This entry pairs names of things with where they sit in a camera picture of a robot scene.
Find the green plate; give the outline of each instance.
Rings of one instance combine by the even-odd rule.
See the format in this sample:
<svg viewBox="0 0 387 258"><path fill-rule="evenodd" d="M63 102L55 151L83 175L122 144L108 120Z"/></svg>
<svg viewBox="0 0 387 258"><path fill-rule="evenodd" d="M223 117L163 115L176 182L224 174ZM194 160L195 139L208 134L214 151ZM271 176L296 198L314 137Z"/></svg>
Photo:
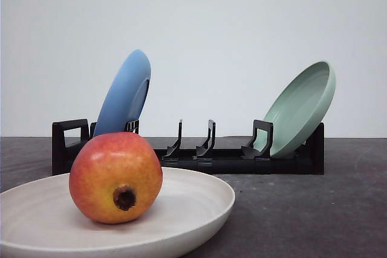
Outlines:
<svg viewBox="0 0 387 258"><path fill-rule="evenodd" d="M326 62L318 62L300 73L273 103L264 121L274 127L273 158L291 157L313 133L327 113L336 88L336 76ZM254 148L262 150L266 132L259 131Z"/></svg>

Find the white wall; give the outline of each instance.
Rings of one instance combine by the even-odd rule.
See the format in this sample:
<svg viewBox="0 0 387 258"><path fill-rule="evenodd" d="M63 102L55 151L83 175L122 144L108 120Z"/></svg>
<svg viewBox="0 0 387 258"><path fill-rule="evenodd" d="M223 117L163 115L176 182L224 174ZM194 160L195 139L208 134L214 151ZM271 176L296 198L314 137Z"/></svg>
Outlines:
<svg viewBox="0 0 387 258"><path fill-rule="evenodd" d="M96 121L126 56L152 65L144 136L251 134L299 72L337 75L328 137L387 137L387 0L1 0L1 134Z"/></svg>

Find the black dish rack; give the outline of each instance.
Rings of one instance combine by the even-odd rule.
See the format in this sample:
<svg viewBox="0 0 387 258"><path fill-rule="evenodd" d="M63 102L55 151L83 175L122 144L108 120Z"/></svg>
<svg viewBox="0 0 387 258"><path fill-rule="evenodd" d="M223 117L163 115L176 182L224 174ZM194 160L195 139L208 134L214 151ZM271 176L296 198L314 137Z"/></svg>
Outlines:
<svg viewBox="0 0 387 258"><path fill-rule="evenodd" d="M138 134L139 121L125 124L124 131ZM270 149L273 144L273 123L261 120L253 121L253 134L250 141L239 148L214 148L216 124L208 122L207 139L194 149L182 149L180 120L178 137L174 144L165 149L154 149L161 166L196 170L199 172L216 173L249 173L249 174L324 174L324 124L320 123L304 144L299 146L292 158L271 158ZM52 139L52 174L59 175L70 172L75 157L81 148L93 136L96 123L87 119L61 121L53 123ZM80 128L80 141L66 146L64 132ZM253 148L258 130L266 131L265 147L258 151Z"/></svg>

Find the plate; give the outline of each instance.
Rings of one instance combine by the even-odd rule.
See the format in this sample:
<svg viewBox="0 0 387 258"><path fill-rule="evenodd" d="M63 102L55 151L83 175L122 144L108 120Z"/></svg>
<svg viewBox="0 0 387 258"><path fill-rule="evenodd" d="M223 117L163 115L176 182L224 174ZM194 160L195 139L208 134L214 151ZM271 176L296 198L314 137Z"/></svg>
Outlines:
<svg viewBox="0 0 387 258"><path fill-rule="evenodd" d="M163 167L163 186L138 219L107 225L86 218L69 174L1 194L2 257L179 257L210 239L235 201L231 186L200 172Z"/></svg>
<svg viewBox="0 0 387 258"><path fill-rule="evenodd" d="M140 50L124 61L101 107L94 137L123 131L125 123L138 120L144 107L151 79L151 65Z"/></svg>
<svg viewBox="0 0 387 258"><path fill-rule="evenodd" d="M336 88L336 76L326 62L300 73L273 103L264 121L273 123L273 158L290 157L313 133L327 113ZM262 150L265 132L259 132L254 148Z"/></svg>

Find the table surface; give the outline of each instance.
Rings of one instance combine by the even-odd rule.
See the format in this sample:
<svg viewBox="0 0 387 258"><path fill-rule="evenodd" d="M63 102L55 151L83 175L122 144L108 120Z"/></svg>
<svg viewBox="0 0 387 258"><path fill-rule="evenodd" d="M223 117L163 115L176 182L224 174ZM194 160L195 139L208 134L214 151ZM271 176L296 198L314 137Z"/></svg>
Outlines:
<svg viewBox="0 0 387 258"><path fill-rule="evenodd" d="M248 137L217 138L235 147ZM174 138L148 138L155 148ZM194 148L203 138L184 138ZM1 191L51 175L51 138L1 138ZM324 175L216 175L231 215L194 257L387 257L387 138L326 138Z"/></svg>

